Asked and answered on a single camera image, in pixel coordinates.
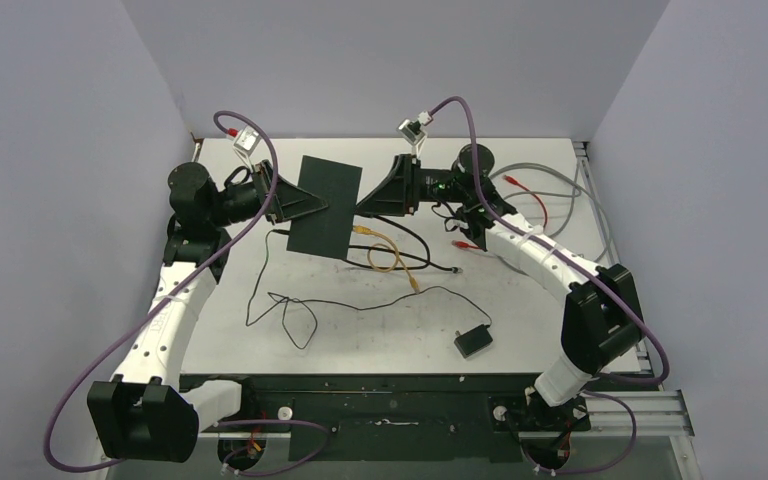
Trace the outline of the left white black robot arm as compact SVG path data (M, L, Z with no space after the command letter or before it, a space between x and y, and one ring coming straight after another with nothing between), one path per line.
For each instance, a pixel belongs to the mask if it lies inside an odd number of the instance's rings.
M228 227L259 212L276 223L328 206L323 197L285 181L267 160L223 189L196 162L175 167L167 184L173 215L149 319L131 336L111 379L94 382L87 394L102 449L116 460L182 463L199 434L221 420L236 431L255 423L258 403L239 382L211 380L180 390L186 349L228 262Z

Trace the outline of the black network switch box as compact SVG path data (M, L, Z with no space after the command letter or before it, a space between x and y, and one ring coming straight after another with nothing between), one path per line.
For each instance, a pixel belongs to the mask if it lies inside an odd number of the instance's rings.
M335 260L348 257L362 172L358 166L302 157L297 186L324 207L291 222L288 251Z

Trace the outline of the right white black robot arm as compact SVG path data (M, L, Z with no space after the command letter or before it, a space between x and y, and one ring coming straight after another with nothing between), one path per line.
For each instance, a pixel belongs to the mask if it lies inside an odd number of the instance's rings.
M481 144L465 145L449 169L426 169L414 155L398 155L385 179L356 207L361 216L406 216L423 202L455 203L455 227L479 249L516 266L563 308L561 353L525 389L525 411L550 428L616 358L643 338L633 277L560 246L531 224L498 192L491 179L495 157Z

